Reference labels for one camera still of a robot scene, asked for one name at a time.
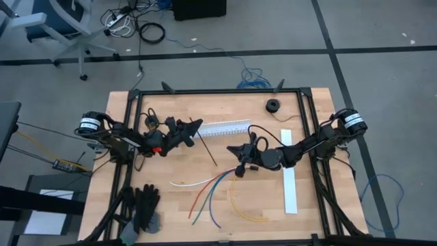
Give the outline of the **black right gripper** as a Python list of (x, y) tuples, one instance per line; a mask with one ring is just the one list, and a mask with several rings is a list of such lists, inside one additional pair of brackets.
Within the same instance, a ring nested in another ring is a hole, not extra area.
[(246, 163), (264, 166), (262, 161), (262, 152), (256, 147), (257, 135), (255, 133), (249, 134), (249, 143), (244, 143), (241, 146), (227, 146), (227, 150), (234, 154), (239, 165), (235, 169), (235, 175), (242, 178), (245, 174)]

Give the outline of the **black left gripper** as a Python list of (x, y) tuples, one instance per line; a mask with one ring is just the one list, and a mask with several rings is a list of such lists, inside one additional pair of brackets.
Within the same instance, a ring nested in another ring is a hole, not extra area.
[[(200, 126), (203, 120), (198, 119), (193, 122), (183, 122), (176, 120), (174, 117), (168, 117), (165, 120), (165, 125), (168, 127), (171, 134), (181, 133), (182, 141), (187, 147), (195, 145), (191, 139)], [(180, 144), (180, 137), (177, 135), (165, 135), (160, 130), (150, 131), (147, 133), (147, 146), (150, 148), (153, 154), (159, 154), (160, 156), (167, 156), (173, 149), (177, 148)]]

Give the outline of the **black zip tie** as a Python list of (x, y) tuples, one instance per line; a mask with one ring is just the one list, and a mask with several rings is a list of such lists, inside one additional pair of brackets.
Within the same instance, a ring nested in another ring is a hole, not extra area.
[(217, 162), (215, 161), (214, 157), (212, 156), (212, 153), (211, 153), (210, 149), (208, 148), (208, 146), (206, 145), (205, 141), (203, 140), (202, 136), (201, 136), (200, 133), (199, 133), (199, 128), (197, 128), (197, 130), (196, 130), (196, 134), (197, 134), (198, 137), (200, 138), (202, 144), (204, 145), (206, 151), (208, 152), (210, 158), (212, 159), (212, 162), (214, 163), (214, 165), (215, 165), (216, 167), (218, 167)]

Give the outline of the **white raceway cover strip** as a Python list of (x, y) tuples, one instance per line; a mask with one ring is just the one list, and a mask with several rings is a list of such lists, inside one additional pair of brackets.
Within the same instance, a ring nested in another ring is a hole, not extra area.
[[(287, 146), (292, 145), (292, 131), (281, 129), (281, 142)], [(297, 214), (297, 195), (294, 168), (283, 169), (284, 208), (286, 214)]]

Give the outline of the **black work glove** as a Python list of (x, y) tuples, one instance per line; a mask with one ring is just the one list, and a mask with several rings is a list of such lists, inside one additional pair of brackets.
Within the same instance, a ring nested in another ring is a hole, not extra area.
[(123, 192), (130, 218), (120, 234), (120, 239), (126, 246), (133, 246), (139, 237), (139, 203), (132, 187), (126, 187)]
[(159, 190), (153, 184), (145, 184), (143, 189), (135, 189), (135, 218), (134, 231), (139, 233), (139, 229), (143, 231), (148, 227), (150, 220), (159, 203)]

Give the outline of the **black computer case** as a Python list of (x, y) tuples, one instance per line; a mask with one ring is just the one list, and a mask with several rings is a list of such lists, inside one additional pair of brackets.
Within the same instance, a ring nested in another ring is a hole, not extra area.
[(172, 0), (176, 21), (221, 17), (227, 13), (227, 0)]

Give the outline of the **small black electronics box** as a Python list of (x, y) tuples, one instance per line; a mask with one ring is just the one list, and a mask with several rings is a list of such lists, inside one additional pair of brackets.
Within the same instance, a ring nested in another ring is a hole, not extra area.
[(72, 164), (69, 163), (64, 163), (61, 162), (59, 159), (56, 159), (55, 162), (53, 163), (52, 166), (53, 169), (58, 170), (58, 171), (62, 171), (62, 172), (66, 172), (66, 173), (81, 173), (84, 172), (83, 169), (74, 166)]

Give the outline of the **white power strip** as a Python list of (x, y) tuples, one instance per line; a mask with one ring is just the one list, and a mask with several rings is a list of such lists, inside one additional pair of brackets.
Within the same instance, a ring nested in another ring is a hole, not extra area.
[(106, 28), (110, 28), (114, 26), (119, 21), (121, 21), (125, 16), (126, 14), (118, 14), (115, 18), (113, 18), (112, 16), (108, 16), (108, 18), (105, 20)]

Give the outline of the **grey cabinet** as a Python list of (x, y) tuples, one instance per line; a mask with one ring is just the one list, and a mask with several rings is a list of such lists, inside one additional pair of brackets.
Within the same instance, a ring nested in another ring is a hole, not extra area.
[[(73, 191), (72, 200), (84, 202), (89, 188), (89, 178), (78, 174), (53, 174), (30, 176), (26, 191), (39, 193), (41, 189)], [(23, 234), (32, 211), (24, 212), (22, 219), (14, 224), (8, 246), (56, 246), (73, 243), (79, 236), (82, 220), (80, 215), (71, 215), (72, 219), (65, 235), (28, 235)]]

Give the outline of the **white paper sheet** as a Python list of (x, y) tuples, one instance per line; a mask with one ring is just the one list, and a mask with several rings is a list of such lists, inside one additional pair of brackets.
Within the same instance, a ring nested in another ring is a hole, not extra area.
[[(49, 195), (65, 200), (72, 200), (73, 191), (41, 189), (39, 194)], [(65, 235), (72, 216), (61, 213), (41, 212), (33, 210), (23, 234), (28, 235)]]

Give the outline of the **black flat crossbar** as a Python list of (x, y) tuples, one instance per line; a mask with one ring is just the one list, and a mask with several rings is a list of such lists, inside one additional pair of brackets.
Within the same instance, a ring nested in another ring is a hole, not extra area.
[(85, 203), (0, 186), (0, 221), (19, 221), (24, 210), (82, 215)]

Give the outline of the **grey office chair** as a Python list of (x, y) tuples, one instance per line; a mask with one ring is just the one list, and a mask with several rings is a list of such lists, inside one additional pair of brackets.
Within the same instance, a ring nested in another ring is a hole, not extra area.
[(121, 59), (119, 53), (108, 46), (94, 44), (93, 40), (103, 33), (105, 26), (92, 31), (89, 23), (92, 3), (95, 0), (33, 0), (31, 13), (18, 15), (4, 0), (0, 0), (0, 11), (5, 13), (8, 27), (24, 29), (29, 42), (39, 39), (52, 39), (64, 46), (63, 51), (49, 59), (59, 67), (60, 58), (69, 53), (78, 53), (79, 79), (86, 81), (88, 76), (83, 71), (85, 55), (90, 48), (112, 53), (114, 60)]

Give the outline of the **black side desk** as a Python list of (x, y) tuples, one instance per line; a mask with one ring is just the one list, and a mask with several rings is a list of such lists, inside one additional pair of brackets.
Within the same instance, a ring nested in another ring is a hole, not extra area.
[(0, 101), (0, 162), (9, 144), (12, 133), (18, 129), (16, 123), (20, 108), (20, 102)]

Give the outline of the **black aluminium frame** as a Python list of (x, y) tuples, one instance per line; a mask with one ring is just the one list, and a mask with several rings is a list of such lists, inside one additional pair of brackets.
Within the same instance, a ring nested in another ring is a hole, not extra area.
[[(146, 107), (153, 107), (161, 116), (172, 115), (188, 120), (201, 118), (206, 122), (249, 119), (259, 129), (270, 131), (269, 141), (281, 129), (292, 131), (299, 141), (312, 133), (315, 124), (327, 120), (335, 107), (327, 88), (287, 88), (278, 93), (266, 90), (180, 90), (174, 94), (149, 91), (143, 98), (127, 107), (126, 92), (111, 92), (108, 114), (118, 120), (132, 117)], [(275, 113), (280, 120), (298, 115), (286, 122), (274, 119), (265, 109), (267, 100), (281, 102)], [(208, 178), (236, 164), (228, 145), (240, 145), (246, 134), (204, 137), (217, 162), (214, 165), (201, 140), (188, 148), (181, 146), (165, 158), (144, 161), (143, 169), (134, 172), (131, 184), (140, 187), (147, 182), (160, 191), (158, 203), (160, 231), (142, 233), (140, 246), (150, 245), (274, 245), (308, 243), (312, 234), (324, 237), (326, 230), (335, 232), (335, 220), (327, 203), (318, 204), (313, 175), (317, 168), (304, 156), (295, 169), (297, 214), (284, 209), (283, 177), (281, 172), (260, 170), (246, 174), (243, 180), (226, 177), (216, 187), (211, 206), (203, 203), (210, 184)]]

